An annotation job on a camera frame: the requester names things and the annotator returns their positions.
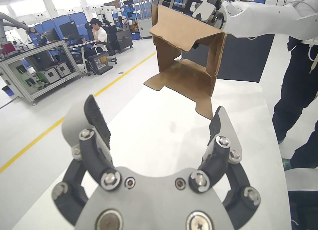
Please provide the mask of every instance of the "sneaker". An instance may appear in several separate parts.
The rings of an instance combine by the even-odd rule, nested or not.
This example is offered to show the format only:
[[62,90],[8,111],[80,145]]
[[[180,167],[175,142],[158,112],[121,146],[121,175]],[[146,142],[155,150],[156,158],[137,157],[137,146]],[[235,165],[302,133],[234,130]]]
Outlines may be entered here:
[[293,169],[292,165],[290,164],[290,159],[286,159],[286,158],[281,158],[283,161],[283,167],[284,167],[284,171],[287,171],[289,169]]

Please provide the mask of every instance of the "open cardboard box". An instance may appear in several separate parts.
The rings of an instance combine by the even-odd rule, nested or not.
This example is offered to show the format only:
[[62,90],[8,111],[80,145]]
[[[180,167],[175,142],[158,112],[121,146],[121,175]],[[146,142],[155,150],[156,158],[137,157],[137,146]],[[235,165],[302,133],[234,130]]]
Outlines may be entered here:
[[[159,74],[144,84],[168,88],[196,102],[197,113],[212,119],[211,96],[217,79],[226,34],[210,25],[162,5],[151,4],[150,33],[157,48]],[[175,60],[193,44],[208,45],[206,68],[190,60]]]

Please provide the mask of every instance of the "dark pants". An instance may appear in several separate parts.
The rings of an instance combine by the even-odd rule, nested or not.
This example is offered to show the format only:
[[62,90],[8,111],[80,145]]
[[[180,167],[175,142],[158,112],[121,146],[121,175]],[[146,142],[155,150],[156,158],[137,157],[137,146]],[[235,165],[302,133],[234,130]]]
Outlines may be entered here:
[[[103,49],[100,48],[100,47],[97,47],[96,50],[97,50],[98,53],[101,53],[101,52],[103,51]],[[88,59],[90,56],[93,56],[93,55],[95,55],[95,54],[96,54],[95,48],[93,48],[93,49],[88,49],[88,50],[84,51],[84,57],[85,57],[85,59]],[[88,64],[87,61],[85,62],[85,64],[86,64],[86,69],[87,69],[87,71],[90,71],[91,67],[89,66],[89,64]]]
[[[308,58],[309,46],[298,44],[292,51],[281,88],[281,99],[274,107],[273,124],[277,140],[283,140],[302,110],[314,99],[318,91],[318,65],[310,72],[312,61]],[[318,52],[318,45],[311,49],[311,58]],[[308,142],[295,150],[290,160],[293,168],[315,168],[318,166],[318,121]]]

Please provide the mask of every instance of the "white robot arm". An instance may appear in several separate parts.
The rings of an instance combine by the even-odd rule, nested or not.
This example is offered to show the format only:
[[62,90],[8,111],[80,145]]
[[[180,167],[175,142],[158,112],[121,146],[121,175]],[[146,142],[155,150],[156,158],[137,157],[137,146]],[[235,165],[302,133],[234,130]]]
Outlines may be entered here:
[[[215,21],[212,25],[219,26],[218,28],[235,37],[279,33],[299,40],[309,40],[318,36],[318,0],[293,0],[284,6],[223,1],[215,11],[209,0],[201,1],[210,3],[212,10],[205,12],[212,15],[219,11],[224,16],[221,24]],[[203,7],[198,7],[192,16],[202,13],[202,10]]]

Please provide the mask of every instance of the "white tabletop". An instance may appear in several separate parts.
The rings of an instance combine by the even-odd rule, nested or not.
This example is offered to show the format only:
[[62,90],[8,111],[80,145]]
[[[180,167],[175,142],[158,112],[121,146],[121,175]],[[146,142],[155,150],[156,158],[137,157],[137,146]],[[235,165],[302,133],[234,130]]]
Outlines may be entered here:
[[[281,156],[265,99],[259,84],[217,80],[213,111],[225,107],[242,145],[242,166],[261,204],[241,229],[291,229],[289,202]],[[195,112],[195,103],[164,87],[143,89],[108,125],[115,166],[126,166],[147,176],[165,176],[186,167],[197,168],[206,150],[210,121]],[[59,229],[73,227],[59,214],[48,188],[14,227]],[[91,196],[97,184],[87,174],[82,185]],[[215,186],[221,200],[230,189],[226,177]]]
[[83,45],[87,45],[87,44],[91,44],[91,43],[95,43],[95,42],[97,42],[97,41],[96,41],[96,40],[93,40],[93,41],[85,42],[85,43],[82,43],[82,44],[75,44],[75,45],[69,46],[68,48],[81,47],[81,46],[83,46]]

